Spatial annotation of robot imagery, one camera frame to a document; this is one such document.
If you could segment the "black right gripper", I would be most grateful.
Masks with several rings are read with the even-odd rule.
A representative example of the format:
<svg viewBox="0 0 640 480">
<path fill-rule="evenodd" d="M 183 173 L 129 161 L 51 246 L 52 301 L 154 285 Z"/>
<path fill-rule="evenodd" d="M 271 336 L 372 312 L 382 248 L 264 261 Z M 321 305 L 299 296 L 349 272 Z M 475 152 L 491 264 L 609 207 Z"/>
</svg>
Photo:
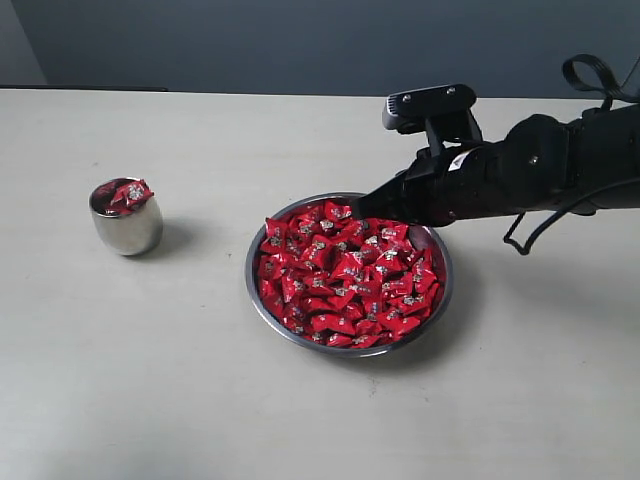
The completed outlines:
<svg viewBox="0 0 640 480">
<path fill-rule="evenodd" d="M 354 199 L 352 216 L 444 227 L 457 220 L 513 215 L 499 160 L 498 150 L 489 145 L 454 147 L 437 156 L 423 148 L 403 177 Z"/>
</svg>

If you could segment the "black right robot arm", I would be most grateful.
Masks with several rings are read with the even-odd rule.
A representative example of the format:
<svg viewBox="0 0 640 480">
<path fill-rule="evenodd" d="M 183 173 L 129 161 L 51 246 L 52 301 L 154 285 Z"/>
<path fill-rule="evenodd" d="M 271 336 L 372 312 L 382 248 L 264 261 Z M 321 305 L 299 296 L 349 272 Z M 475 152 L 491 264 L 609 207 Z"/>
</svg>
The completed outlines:
<svg viewBox="0 0 640 480">
<path fill-rule="evenodd" d="M 532 115 L 498 142 L 418 151 L 414 162 L 351 204 L 357 218 L 444 227 L 559 211 L 639 205 L 639 108 L 596 108 L 569 123 Z"/>
</svg>

